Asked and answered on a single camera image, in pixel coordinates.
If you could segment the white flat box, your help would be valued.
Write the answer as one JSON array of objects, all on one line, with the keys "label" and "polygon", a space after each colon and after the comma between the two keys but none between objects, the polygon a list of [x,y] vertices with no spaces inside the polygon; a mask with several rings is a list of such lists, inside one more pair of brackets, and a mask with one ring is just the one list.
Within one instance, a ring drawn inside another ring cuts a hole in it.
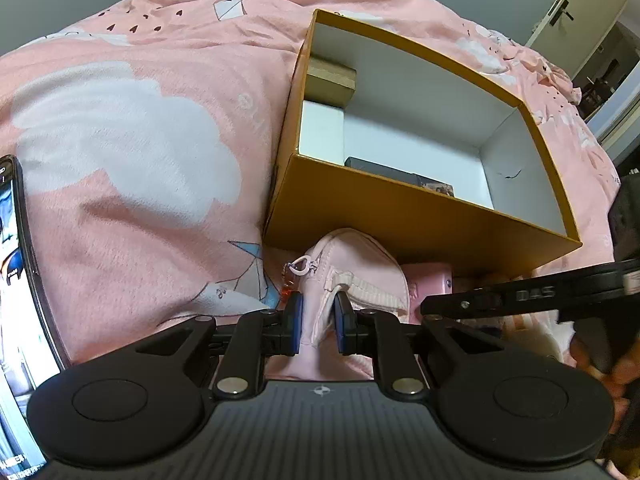
[{"label": "white flat box", "polygon": [[317,102],[303,102],[299,154],[343,166],[346,159],[344,110]]}]

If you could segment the small gold box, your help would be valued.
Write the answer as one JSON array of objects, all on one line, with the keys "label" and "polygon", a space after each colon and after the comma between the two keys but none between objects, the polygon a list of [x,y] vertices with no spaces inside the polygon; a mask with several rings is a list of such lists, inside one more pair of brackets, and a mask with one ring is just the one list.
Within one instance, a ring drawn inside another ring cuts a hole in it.
[{"label": "small gold box", "polygon": [[306,73],[305,99],[344,110],[355,94],[356,82],[353,68],[313,56]]}]

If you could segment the black card box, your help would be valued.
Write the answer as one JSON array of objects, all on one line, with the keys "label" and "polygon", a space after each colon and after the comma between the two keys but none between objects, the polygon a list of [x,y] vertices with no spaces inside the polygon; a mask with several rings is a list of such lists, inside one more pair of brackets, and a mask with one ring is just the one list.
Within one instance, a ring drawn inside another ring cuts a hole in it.
[{"label": "black card box", "polygon": [[369,162],[368,160],[357,157],[347,157],[345,166],[366,172],[367,174],[374,174],[375,176],[407,183],[418,186],[419,188],[426,188],[433,192],[454,197],[454,188],[450,184],[423,177],[420,174],[413,174],[412,172],[376,164],[375,162]]}]

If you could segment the smartphone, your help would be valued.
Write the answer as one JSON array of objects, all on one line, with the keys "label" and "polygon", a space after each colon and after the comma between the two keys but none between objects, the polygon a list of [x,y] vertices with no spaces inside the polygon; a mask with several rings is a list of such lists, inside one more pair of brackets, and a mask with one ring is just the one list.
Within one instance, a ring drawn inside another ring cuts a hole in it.
[{"label": "smartphone", "polygon": [[1,157],[1,477],[25,479],[46,462],[27,422],[35,390],[65,366],[29,233],[22,168]]}]

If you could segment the white door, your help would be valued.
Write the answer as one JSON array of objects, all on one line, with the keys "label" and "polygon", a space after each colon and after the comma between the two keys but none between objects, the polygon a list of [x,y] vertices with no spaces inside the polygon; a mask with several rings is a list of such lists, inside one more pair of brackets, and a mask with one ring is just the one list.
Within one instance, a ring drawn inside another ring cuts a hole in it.
[{"label": "white door", "polygon": [[554,0],[526,46],[575,77],[623,13],[629,0]]}]

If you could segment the pink patterned bedsheet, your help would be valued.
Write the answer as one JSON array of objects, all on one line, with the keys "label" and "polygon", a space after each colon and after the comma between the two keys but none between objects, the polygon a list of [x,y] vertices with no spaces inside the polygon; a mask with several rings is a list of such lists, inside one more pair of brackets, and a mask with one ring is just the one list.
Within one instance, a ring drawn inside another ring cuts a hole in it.
[{"label": "pink patterned bedsheet", "polygon": [[260,228],[295,61],[316,9],[426,44],[521,98],[562,176],[582,247],[609,262],[620,185],[540,54],[437,0],[122,0],[1,60],[1,149],[23,169],[32,244],[72,363],[184,316],[274,307]]}]

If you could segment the pink card holder wallet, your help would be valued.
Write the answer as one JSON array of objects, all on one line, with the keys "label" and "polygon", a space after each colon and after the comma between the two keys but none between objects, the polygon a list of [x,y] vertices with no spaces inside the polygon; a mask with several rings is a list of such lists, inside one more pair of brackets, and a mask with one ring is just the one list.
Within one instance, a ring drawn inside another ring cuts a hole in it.
[{"label": "pink card holder wallet", "polygon": [[402,267],[409,289],[409,322],[421,323],[420,305],[427,296],[452,291],[451,268],[446,263],[407,263]]}]

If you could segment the orange cardboard box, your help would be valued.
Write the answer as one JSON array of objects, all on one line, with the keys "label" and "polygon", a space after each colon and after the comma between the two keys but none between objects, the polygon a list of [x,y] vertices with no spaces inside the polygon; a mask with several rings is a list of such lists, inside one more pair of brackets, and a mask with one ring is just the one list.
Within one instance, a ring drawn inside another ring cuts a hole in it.
[{"label": "orange cardboard box", "polygon": [[[345,156],[420,174],[454,197],[299,154],[309,60],[357,72]],[[508,278],[582,241],[559,171],[525,103],[424,44],[317,10],[295,66],[274,164],[265,241],[302,250],[338,228],[400,261]]]}]

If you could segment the pink zipper pouch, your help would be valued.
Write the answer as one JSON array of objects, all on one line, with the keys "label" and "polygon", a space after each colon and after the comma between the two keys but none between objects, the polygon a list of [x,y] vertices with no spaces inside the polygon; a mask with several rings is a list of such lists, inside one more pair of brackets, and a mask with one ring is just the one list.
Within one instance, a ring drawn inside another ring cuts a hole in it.
[{"label": "pink zipper pouch", "polygon": [[409,289],[400,265],[373,237],[354,229],[326,234],[288,264],[303,295],[302,336],[295,356],[273,356],[266,376],[275,380],[349,382],[373,378],[372,360],[337,349],[332,304],[344,292],[356,310],[390,312],[409,321]]}]

